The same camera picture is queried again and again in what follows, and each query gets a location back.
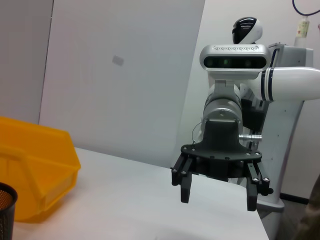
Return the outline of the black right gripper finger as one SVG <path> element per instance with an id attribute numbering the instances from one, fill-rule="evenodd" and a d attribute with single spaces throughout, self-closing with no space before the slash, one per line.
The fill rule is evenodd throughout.
<path id="1" fill-rule="evenodd" d="M 180 201 L 188 203 L 191 193 L 192 170 L 194 160 L 187 154 L 181 153 L 171 168 L 171 184 L 180 185 Z"/>
<path id="2" fill-rule="evenodd" d="M 273 193 L 270 188 L 270 178 L 262 161 L 245 164 L 246 204 L 247 210 L 254 212 L 257 209 L 258 195 L 268 196 Z"/>

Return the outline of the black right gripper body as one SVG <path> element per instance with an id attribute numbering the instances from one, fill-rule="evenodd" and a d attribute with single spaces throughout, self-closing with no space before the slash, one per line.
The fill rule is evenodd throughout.
<path id="1" fill-rule="evenodd" d="M 206 120 L 203 139 L 181 147 L 184 163 L 180 173 L 205 175 L 213 179 L 259 178 L 262 154 L 240 143 L 234 121 Z"/>

